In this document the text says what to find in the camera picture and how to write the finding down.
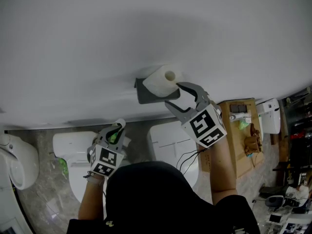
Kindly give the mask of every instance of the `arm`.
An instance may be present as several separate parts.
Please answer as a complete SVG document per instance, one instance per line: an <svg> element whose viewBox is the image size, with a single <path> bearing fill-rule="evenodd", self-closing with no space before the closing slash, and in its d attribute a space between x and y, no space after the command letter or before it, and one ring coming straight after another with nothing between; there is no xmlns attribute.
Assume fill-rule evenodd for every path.
<svg viewBox="0 0 312 234"><path fill-rule="evenodd" d="M226 137L212 146L210 151L210 185L213 204L229 195L236 195L236 177Z"/></svg>
<svg viewBox="0 0 312 234"><path fill-rule="evenodd" d="M96 179L104 179L101 175L93 175ZM87 183L86 191L80 205L78 219L103 220L103 184Z"/></svg>

